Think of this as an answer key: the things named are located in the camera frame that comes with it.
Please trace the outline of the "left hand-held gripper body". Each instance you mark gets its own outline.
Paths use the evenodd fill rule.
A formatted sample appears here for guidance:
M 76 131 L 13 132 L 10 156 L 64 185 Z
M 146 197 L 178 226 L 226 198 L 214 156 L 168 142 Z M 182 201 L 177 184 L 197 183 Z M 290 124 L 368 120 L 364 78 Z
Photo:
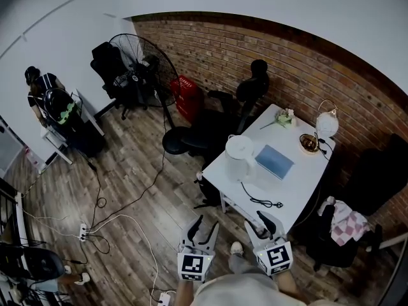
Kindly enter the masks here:
M 177 254 L 178 276 L 185 281 L 205 282 L 215 257 L 214 250 L 202 250 L 200 243 L 180 245 Z

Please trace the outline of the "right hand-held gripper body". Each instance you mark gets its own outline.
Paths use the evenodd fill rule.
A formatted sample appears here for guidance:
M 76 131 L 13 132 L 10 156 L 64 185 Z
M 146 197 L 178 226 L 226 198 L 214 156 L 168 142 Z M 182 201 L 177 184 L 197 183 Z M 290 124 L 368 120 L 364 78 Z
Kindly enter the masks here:
M 293 264 L 291 242 L 282 237 L 264 240 L 263 244 L 253 249 L 253 253 L 258 265 L 269 277 L 290 270 Z

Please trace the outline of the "white electric kettle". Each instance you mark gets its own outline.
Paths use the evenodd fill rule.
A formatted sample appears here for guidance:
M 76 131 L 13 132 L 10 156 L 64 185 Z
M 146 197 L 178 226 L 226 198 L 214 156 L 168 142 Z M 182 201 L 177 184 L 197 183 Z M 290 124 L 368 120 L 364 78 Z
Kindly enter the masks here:
M 250 182 L 256 175 L 254 144 L 244 135 L 229 135 L 225 145 L 226 174 L 232 182 Z

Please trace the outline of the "person's left forearm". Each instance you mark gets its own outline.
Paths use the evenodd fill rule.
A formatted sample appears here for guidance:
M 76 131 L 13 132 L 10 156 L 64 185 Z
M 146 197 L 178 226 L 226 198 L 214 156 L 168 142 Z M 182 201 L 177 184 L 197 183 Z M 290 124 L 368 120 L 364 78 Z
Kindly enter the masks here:
M 174 306 L 194 306 L 194 283 L 180 280 L 177 287 Z

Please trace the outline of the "person's right forearm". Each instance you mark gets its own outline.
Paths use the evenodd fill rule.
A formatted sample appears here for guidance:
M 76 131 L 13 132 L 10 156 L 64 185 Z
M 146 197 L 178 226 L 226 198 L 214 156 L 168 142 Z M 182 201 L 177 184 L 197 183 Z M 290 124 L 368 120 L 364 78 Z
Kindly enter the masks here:
M 275 276 L 279 291 L 308 305 L 309 301 L 296 285 L 295 279 L 289 270 Z

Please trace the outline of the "black bag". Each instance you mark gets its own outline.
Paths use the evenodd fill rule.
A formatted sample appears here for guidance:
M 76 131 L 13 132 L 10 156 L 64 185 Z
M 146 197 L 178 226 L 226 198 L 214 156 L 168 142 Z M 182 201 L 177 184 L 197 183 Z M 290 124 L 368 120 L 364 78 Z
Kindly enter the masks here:
M 221 197 L 219 190 L 214 187 L 207 179 L 202 178 L 196 179 L 195 184 L 200 187 L 201 193 L 204 195 L 204 200 L 202 204 L 195 206 L 194 209 L 205 208 L 205 207 L 218 207 L 221 205 Z

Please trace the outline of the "person's light shirt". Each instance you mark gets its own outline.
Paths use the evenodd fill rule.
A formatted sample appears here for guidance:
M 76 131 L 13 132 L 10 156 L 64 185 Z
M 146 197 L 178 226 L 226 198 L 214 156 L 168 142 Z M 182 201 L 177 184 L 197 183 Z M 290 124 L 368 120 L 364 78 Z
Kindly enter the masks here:
M 201 285 L 191 306 L 307 306 L 260 273 L 228 274 Z

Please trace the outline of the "pale artificial flower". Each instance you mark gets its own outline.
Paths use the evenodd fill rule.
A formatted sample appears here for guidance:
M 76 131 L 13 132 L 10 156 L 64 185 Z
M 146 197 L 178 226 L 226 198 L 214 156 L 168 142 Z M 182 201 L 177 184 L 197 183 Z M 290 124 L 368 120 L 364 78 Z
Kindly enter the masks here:
M 295 113 L 293 109 L 290 108 L 285 108 L 282 110 L 279 110 L 276 114 L 275 114 L 275 118 L 274 120 L 263 126 L 262 129 L 271 126 L 273 124 L 278 124 L 284 128 L 291 128 L 291 127 L 295 127 L 296 126 L 296 117 L 295 117 Z

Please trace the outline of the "black office chair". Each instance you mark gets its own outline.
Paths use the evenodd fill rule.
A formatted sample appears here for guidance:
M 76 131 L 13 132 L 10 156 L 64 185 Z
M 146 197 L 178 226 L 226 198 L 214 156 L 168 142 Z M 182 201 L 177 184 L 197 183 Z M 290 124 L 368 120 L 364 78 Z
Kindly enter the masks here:
M 229 135 L 239 135 L 244 131 L 252 118 L 252 109 L 268 92 L 270 78 L 267 70 L 267 63 L 257 59 L 251 63 L 251 77 L 238 85 L 234 95 L 208 91 L 208 98 L 220 102 L 222 110 L 206 108 L 199 113 L 182 138 L 190 156 L 214 159 L 224 150 Z
M 91 68 L 101 77 L 103 90 L 110 99 L 115 100 L 115 107 L 123 106 L 121 119 L 126 119 L 128 110 L 136 106 L 148 109 L 142 91 L 143 79 L 133 68 L 124 64 L 120 49 L 109 42 L 104 42 L 92 50 Z
M 392 134 L 384 150 L 367 149 L 361 154 L 347 184 L 333 197 L 367 219 L 407 184 L 408 142 Z M 322 216 L 317 213 L 310 224 L 306 253 L 314 260 L 314 271 L 323 265 L 347 268 L 359 247 L 367 246 L 375 252 L 383 239 L 383 229 L 378 224 L 357 242 L 350 240 L 339 246 L 330 236 L 333 213 L 334 206 L 327 206 Z

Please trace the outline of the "red plastic crate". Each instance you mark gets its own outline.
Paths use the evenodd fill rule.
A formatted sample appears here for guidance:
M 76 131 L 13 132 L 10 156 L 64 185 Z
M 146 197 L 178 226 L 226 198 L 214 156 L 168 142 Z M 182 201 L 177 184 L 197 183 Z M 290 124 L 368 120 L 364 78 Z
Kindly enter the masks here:
M 190 124 L 193 124 L 204 106 L 203 91 L 189 78 L 180 75 L 170 82 L 177 110 Z

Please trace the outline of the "white side table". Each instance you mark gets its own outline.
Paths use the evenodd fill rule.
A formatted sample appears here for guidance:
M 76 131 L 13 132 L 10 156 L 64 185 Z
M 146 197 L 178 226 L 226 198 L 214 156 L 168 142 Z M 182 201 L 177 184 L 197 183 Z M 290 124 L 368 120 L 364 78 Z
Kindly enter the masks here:
M 102 127 L 98 124 L 96 113 L 92 113 L 94 110 L 91 104 L 82 96 L 82 93 L 78 89 L 74 89 L 71 93 L 71 97 L 75 101 L 76 105 L 80 107 L 81 119 L 88 123 L 90 122 L 95 130 L 99 133 L 100 136 L 104 137 L 105 133 L 102 130 Z M 41 138 L 47 142 L 53 149 L 53 151 L 62 158 L 69 165 L 73 164 L 72 160 L 62 151 L 68 147 L 68 143 L 65 138 L 63 138 L 56 129 L 52 126 L 47 128 L 42 127 L 40 131 Z

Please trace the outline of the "black standing fan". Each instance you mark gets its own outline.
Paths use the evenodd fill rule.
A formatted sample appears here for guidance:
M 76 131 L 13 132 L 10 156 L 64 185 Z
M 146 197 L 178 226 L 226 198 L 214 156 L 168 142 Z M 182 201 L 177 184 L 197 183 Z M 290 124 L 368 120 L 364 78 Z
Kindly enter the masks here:
M 176 126 L 170 113 L 170 107 L 180 96 L 180 79 L 170 58 L 153 42 L 136 34 L 118 34 L 109 43 L 119 49 L 124 65 L 137 83 L 142 101 L 147 106 L 163 109 L 164 150 L 172 155 L 186 153 L 189 148 L 182 137 L 187 128 Z

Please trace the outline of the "black and green backpack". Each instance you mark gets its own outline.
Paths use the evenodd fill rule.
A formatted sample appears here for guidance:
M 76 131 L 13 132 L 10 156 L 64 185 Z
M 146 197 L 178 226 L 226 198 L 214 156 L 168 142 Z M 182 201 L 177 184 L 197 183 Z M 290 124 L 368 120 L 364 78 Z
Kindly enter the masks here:
M 75 100 L 60 88 L 47 90 L 43 103 L 47 115 L 59 125 L 67 125 L 80 116 Z

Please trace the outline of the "black metal railing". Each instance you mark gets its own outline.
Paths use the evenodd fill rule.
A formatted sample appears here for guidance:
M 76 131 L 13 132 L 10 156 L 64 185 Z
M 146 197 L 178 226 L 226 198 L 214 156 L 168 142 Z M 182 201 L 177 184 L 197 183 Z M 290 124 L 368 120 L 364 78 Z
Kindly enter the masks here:
M 20 245 L 17 222 L 18 191 L 0 177 L 0 242 Z

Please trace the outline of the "white metal table frame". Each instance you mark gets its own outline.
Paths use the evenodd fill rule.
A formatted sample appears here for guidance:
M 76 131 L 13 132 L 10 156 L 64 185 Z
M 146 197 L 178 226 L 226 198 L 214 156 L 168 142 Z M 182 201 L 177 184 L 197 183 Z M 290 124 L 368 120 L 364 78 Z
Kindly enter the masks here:
M 400 243 L 404 244 L 403 247 L 402 247 L 402 250 L 403 251 L 406 250 L 406 246 L 408 244 L 408 232 L 381 242 L 379 244 L 377 250 L 390 248 L 390 247 L 392 247 L 394 245 L 398 245 Z

